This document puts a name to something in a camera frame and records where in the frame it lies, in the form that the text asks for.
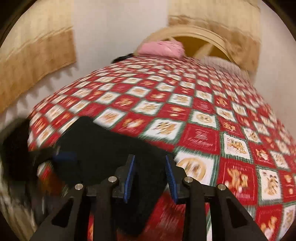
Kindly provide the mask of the striped pillow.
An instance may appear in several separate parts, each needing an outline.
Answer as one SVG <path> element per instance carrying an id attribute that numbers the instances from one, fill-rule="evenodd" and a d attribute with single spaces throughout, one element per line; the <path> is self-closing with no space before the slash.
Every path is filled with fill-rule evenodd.
<path id="1" fill-rule="evenodd" d="M 228 71 L 230 74 L 237 75 L 245 80 L 250 80 L 246 70 L 242 70 L 238 65 L 228 60 L 219 57 L 204 56 L 200 59 L 200 62 L 202 64 L 217 68 L 221 71 Z"/>

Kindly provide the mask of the beige curtain behind bed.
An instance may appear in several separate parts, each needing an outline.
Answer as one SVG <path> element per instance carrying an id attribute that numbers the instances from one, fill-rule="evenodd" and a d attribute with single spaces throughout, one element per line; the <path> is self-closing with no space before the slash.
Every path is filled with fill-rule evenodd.
<path id="1" fill-rule="evenodd" d="M 210 30 L 226 43 L 226 50 L 242 69 L 255 73 L 261 47 L 258 1 L 168 1 L 168 24 L 191 25 Z"/>

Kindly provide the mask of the beige curtain left wall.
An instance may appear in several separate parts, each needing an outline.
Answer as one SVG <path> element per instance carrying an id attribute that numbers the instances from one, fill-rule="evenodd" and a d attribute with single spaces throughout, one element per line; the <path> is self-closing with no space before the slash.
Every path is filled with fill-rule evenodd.
<path id="1" fill-rule="evenodd" d="M 1 45 L 1 111 L 46 75 L 76 62 L 73 1 L 36 1 Z"/>

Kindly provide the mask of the black pants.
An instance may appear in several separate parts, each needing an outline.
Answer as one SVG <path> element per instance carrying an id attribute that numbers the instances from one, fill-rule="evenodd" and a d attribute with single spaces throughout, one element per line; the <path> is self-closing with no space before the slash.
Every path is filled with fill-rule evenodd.
<path id="1" fill-rule="evenodd" d="M 124 233 L 142 233 L 167 185 L 165 150 L 82 116 L 53 146 L 29 151 L 29 128 L 29 119 L 17 118 L 1 131 L 4 179 L 13 200 L 34 209 L 40 221 L 42 194 L 60 195 L 64 185 L 99 184 L 133 155 L 131 191 L 126 201 L 115 202 L 115 219 Z"/>

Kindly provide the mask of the pink folded blanket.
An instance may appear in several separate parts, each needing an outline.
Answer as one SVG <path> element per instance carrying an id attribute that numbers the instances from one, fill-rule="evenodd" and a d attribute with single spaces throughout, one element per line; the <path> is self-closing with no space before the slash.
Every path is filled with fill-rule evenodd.
<path id="1" fill-rule="evenodd" d="M 183 44 L 176 40 L 147 42 L 140 47 L 137 53 L 140 56 L 160 56 L 177 59 L 185 57 Z"/>

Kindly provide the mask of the red checkered teddy bedspread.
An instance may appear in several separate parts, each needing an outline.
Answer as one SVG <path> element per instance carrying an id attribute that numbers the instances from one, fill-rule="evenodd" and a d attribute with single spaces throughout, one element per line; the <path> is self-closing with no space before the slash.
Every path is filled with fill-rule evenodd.
<path id="1" fill-rule="evenodd" d="M 192 58 L 128 58 L 37 104 L 30 150 L 52 145 L 80 116 L 174 152 L 202 184 L 224 184 L 268 240 L 291 227 L 295 141 L 245 78 Z"/>

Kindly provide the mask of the cream wooden headboard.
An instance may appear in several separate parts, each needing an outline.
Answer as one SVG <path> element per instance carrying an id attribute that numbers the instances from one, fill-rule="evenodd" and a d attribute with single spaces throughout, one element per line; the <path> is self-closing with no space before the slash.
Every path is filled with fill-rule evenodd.
<path id="1" fill-rule="evenodd" d="M 204 56 L 212 56 L 234 62 L 226 49 L 226 42 L 222 37 L 210 30 L 191 25 L 165 27 L 150 34 L 141 42 L 134 54 L 138 54 L 138 50 L 140 50 L 144 43 L 173 40 L 183 44 L 187 57 L 201 59 Z"/>

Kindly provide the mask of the dark clothes beside bed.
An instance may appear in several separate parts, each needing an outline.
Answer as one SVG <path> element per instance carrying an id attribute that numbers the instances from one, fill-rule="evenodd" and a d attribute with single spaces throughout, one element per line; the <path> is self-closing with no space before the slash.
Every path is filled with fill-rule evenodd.
<path id="1" fill-rule="evenodd" d="M 123 61 L 123 60 L 126 60 L 126 59 L 128 59 L 128 58 L 131 58 L 131 57 L 133 57 L 134 56 L 134 54 L 133 53 L 130 53 L 130 54 L 127 54 L 127 55 L 125 55 L 125 56 L 120 56 L 120 57 L 117 57 L 117 58 L 115 58 L 114 60 L 112 60 L 112 64 L 113 63 L 117 63 L 117 62 L 120 62 L 120 61 Z"/>

